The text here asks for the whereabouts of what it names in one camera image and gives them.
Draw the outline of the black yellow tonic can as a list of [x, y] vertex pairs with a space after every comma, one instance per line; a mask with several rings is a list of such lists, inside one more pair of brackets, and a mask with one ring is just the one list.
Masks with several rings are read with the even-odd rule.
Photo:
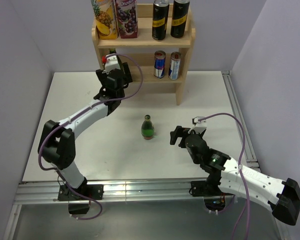
[[190, 0], [174, 0], [170, 35], [173, 38], [182, 38], [185, 33]]
[[155, 0], [152, 9], [152, 38], [156, 41], [162, 41], [166, 37], [169, 1]]

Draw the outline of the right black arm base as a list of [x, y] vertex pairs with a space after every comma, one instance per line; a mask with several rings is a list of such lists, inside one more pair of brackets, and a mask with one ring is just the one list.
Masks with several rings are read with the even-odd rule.
[[206, 211], [218, 215], [225, 212], [235, 202], [235, 196], [224, 193], [218, 185], [207, 178], [205, 180], [193, 180], [190, 182], [188, 193], [192, 197], [202, 197]]

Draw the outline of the silver blue energy can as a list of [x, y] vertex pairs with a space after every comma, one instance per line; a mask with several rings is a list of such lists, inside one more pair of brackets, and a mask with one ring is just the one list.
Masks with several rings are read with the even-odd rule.
[[165, 62], [166, 53], [162, 50], [158, 50], [154, 53], [154, 72], [153, 75], [161, 79], [165, 75]]

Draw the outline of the green glass bottle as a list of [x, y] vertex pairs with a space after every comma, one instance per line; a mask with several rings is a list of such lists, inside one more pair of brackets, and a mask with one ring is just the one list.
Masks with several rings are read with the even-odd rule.
[[155, 127], [151, 121], [151, 116], [148, 114], [144, 116], [144, 121], [141, 126], [141, 135], [145, 140], [150, 140], [155, 135]]
[[[111, 55], [111, 56], [117, 56], [117, 55], [115, 55], [116, 53], [117, 52], [116, 52], [115, 48], [110, 48], [109, 49], [109, 55]], [[117, 57], [118, 57], [119, 65], [120, 65], [120, 70], [122, 70], [123, 69], [122, 61], [121, 61], [121, 59], [120, 59], [119, 56], [117, 56]]]

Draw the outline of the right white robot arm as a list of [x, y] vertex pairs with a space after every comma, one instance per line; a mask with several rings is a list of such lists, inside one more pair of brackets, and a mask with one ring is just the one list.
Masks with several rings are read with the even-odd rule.
[[176, 126], [170, 132], [170, 144], [186, 149], [194, 164], [208, 173], [205, 180], [192, 181], [193, 197], [222, 194], [248, 199], [265, 209], [284, 224], [294, 226], [300, 214], [300, 186], [291, 178], [282, 180], [240, 165], [229, 155], [210, 148], [203, 139], [205, 130]]

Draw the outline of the black yellow tonic can front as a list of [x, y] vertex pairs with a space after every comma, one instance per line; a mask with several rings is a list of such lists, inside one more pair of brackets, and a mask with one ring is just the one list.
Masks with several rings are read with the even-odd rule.
[[169, 1], [155, 0], [152, 9], [152, 38], [156, 41], [162, 41], [166, 37]]

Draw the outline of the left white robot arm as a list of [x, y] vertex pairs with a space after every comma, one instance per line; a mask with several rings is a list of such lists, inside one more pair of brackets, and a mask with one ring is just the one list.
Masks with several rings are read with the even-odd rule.
[[43, 158], [62, 175], [70, 185], [69, 194], [76, 200], [85, 198], [88, 193], [87, 179], [75, 164], [76, 138], [96, 121], [114, 112], [125, 97], [124, 89], [133, 81], [126, 62], [121, 69], [108, 73], [98, 69], [96, 75], [101, 88], [93, 101], [67, 119], [47, 121], [38, 146], [38, 161]]

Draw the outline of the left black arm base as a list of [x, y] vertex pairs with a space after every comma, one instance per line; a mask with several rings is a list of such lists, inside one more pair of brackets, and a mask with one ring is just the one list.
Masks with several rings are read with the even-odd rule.
[[60, 185], [57, 200], [59, 202], [69, 202], [68, 212], [71, 215], [82, 216], [88, 213], [91, 200], [102, 200], [104, 194], [103, 184], [87, 184], [71, 191], [67, 185]]

